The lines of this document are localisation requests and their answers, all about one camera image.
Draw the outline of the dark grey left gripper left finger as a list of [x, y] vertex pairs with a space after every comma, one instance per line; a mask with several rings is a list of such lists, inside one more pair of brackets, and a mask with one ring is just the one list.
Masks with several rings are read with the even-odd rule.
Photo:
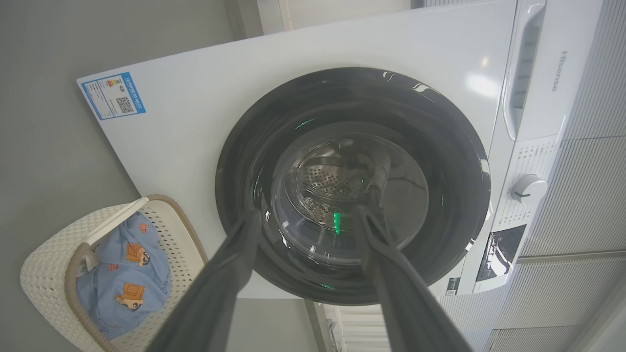
[[244, 212], [163, 326], [148, 352], [224, 352], [237, 294], [250, 280], [262, 229], [257, 209]]

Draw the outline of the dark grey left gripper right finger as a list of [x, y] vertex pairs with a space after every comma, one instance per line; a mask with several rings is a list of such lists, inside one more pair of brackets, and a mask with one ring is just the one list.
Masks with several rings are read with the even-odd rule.
[[379, 220], [364, 205], [351, 219], [362, 271], [373, 283], [394, 352], [469, 352], [462, 334], [405, 256], [389, 245]]

